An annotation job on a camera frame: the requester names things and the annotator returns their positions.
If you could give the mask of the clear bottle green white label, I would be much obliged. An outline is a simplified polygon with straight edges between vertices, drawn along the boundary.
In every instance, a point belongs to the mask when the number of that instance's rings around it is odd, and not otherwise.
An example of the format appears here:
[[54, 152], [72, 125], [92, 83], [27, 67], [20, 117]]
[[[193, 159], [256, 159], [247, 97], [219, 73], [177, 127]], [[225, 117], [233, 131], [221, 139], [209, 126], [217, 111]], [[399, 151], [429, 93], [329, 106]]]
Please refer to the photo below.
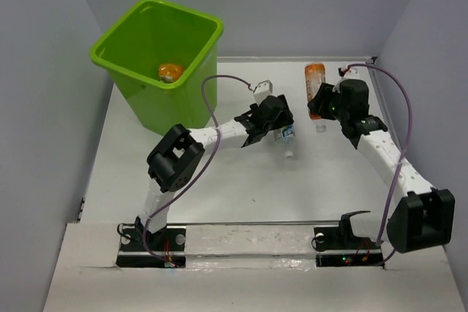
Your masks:
[[295, 129], [292, 124], [283, 126], [273, 131], [276, 145], [281, 149], [286, 158], [292, 158], [294, 153]]

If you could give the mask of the orange capped orange label bottle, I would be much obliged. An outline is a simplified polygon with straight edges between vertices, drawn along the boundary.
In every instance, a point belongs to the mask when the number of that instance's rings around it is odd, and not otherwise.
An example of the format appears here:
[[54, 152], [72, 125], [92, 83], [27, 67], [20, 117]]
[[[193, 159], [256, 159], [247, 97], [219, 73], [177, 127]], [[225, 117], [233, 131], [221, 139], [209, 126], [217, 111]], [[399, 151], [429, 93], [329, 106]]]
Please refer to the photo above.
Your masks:
[[[325, 82], [325, 65], [323, 63], [310, 63], [304, 69], [305, 82], [306, 82], [306, 95], [307, 100], [310, 102], [322, 83]], [[314, 122], [316, 132], [326, 132], [326, 122], [309, 110], [309, 117]]]

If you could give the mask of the small orange juice bottle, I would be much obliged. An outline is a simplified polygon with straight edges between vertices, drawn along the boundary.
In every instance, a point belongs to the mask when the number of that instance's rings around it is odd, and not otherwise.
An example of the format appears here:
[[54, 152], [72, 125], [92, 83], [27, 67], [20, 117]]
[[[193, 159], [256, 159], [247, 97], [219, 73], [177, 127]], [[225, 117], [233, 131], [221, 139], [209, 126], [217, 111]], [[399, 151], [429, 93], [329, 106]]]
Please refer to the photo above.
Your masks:
[[177, 64], [160, 64], [158, 68], [158, 77], [163, 83], [174, 83], [183, 73], [183, 67]]

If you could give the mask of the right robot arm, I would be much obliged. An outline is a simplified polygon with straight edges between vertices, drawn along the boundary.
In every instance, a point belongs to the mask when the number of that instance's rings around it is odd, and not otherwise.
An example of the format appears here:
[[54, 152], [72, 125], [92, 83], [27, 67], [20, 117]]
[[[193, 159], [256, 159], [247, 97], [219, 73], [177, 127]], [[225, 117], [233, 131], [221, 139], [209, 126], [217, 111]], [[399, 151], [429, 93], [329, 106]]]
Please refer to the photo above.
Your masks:
[[321, 83], [308, 103], [310, 112], [338, 121], [342, 134], [364, 156], [388, 187], [382, 213], [347, 213], [336, 230], [338, 242], [356, 246], [363, 238], [390, 243], [400, 254], [450, 242], [455, 197], [427, 181], [398, 149], [384, 122], [369, 112], [369, 88], [363, 80]]

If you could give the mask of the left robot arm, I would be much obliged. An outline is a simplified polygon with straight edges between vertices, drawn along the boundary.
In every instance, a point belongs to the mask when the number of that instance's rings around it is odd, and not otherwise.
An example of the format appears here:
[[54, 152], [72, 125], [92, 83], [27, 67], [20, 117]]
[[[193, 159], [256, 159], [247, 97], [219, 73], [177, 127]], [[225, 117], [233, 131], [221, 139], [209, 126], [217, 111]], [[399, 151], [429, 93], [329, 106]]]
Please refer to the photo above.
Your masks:
[[245, 148], [267, 133], [294, 122], [285, 95], [269, 95], [249, 111], [214, 127], [188, 129], [176, 124], [147, 157], [149, 185], [142, 211], [135, 219], [136, 240], [153, 250], [162, 241], [169, 207], [175, 195], [183, 194], [201, 176], [195, 171], [204, 156], [206, 170], [217, 151]]

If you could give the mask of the green plastic bin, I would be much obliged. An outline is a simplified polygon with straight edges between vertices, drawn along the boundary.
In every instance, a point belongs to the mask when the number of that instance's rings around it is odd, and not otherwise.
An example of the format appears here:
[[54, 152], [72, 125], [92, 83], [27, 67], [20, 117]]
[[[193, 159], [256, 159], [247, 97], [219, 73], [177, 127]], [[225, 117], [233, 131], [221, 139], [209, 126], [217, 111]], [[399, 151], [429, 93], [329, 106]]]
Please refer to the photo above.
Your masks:
[[158, 134], [202, 128], [217, 104], [221, 19], [164, 0], [140, 0], [91, 47], [139, 122]]

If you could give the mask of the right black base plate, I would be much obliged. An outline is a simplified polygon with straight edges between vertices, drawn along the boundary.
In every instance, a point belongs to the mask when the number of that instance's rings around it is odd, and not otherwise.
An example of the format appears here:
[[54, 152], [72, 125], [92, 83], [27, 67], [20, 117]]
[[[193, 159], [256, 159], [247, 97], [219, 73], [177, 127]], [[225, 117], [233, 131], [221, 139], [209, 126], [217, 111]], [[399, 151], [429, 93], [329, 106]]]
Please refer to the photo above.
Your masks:
[[314, 228], [311, 246], [316, 251], [317, 267], [385, 266], [380, 247], [352, 233], [350, 219], [363, 213], [366, 211], [345, 213], [336, 225]]

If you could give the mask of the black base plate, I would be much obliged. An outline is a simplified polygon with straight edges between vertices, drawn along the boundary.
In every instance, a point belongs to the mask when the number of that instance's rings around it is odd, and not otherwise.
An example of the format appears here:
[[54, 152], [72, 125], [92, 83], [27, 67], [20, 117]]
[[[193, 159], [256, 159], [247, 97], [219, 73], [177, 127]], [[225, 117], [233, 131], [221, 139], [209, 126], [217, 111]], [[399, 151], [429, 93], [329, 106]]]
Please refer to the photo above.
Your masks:
[[122, 268], [183, 268], [186, 266], [186, 227], [167, 226], [162, 231], [143, 237], [134, 224], [121, 223], [116, 231], [120, 236], [116, 265]]
[[336, 225], [314, 228], [311, 246], [316, 251], [317, 267], [385, 266], [380, 247], [352, 233], [350, 219], [363, 213], [366, 211], [345, 213]]

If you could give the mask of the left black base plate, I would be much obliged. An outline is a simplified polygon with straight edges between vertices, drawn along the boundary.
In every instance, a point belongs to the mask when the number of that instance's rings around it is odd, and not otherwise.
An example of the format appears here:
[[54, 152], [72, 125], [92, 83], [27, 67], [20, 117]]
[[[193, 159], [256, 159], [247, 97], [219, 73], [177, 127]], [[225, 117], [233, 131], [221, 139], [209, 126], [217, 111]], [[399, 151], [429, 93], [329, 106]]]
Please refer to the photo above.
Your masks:
[[116, 265], [122, 268], [183, 268], [186, 266], [186, 227], [167, 226], [162, 231], [143, 237], [134, 224], [121, 223], [116, 231], [120, 236]]

